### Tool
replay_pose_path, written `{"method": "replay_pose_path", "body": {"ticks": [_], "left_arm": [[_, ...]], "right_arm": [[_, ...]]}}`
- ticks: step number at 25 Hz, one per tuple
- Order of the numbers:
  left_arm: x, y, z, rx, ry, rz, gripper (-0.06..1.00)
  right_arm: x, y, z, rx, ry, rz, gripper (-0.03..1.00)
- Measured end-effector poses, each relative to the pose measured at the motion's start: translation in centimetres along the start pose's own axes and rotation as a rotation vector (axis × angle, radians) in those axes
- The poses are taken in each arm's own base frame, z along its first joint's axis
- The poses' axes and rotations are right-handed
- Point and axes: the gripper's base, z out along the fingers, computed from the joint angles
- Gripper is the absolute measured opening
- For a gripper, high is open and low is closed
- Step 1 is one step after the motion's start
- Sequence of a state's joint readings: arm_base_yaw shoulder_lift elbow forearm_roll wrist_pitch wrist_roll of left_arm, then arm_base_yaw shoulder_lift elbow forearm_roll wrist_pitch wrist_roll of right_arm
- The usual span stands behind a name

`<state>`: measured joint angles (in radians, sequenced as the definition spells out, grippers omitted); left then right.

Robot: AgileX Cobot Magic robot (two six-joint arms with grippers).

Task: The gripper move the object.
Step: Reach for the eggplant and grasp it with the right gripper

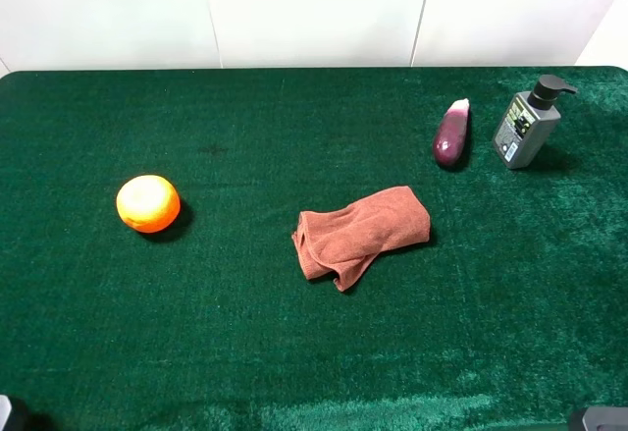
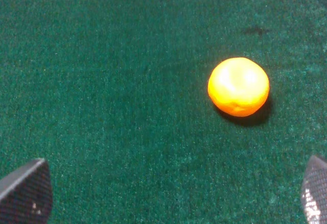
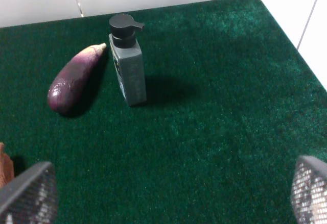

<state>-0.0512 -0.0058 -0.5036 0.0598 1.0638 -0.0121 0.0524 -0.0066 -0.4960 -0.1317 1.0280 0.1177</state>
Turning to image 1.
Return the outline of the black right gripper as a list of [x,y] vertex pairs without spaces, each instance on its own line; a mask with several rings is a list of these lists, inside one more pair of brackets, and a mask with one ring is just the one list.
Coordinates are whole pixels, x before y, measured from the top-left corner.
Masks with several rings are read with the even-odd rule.
[[569,431],[627,431],[627,406],[589,406],[574,411]]

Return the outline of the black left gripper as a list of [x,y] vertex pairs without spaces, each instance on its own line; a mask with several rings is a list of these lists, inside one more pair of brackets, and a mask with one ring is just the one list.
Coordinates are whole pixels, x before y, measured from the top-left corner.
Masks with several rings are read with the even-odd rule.
[[25,431],[29,413],[21,399],[0,396],[0,431]]

